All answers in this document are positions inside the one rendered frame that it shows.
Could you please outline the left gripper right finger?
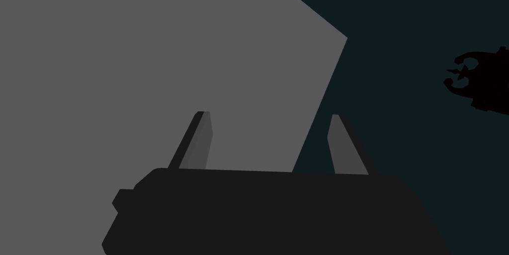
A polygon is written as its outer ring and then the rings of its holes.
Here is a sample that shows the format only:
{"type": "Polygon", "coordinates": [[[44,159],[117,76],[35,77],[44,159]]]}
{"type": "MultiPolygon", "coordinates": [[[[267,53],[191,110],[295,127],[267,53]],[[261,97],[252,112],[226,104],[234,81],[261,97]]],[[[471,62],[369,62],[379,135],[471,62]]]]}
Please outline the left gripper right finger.
{"type": "Polygon", "coordinates": [[[378,174],[374,162],[346,115],[332,115],[327,141],[336,174],[378,174]]]}

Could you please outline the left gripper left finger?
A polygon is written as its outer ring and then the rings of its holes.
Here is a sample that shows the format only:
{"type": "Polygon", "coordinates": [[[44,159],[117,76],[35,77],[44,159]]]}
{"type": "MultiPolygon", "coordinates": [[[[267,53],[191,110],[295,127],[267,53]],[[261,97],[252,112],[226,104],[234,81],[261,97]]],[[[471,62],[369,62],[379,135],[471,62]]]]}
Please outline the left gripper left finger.
{"type": "Polygon", "coordinates": [[[195,113],[168,169],[204,170],[207,166],[213,138],[211,114],[209,111],[195,113]]]}

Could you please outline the black jagged shape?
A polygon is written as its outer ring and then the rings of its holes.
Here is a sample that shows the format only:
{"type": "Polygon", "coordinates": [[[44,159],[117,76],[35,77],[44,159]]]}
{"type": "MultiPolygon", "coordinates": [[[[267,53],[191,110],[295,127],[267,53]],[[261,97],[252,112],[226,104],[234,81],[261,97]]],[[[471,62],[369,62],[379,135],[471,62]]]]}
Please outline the black jagged shape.
{"type": "Polygon", "coordinates": [[[446,78],[444,85],[453,94],[472,99],[471,106],[481,111],[492,111],[509,116],[509,49],[501,46],[497,52],[472,51],[454,59],[463,64],[466,59],[475,59],[478,64],[469,69],[448,69],[458,79],[468,79],[464,87],[454,87],[454,80],[446,78]]]}

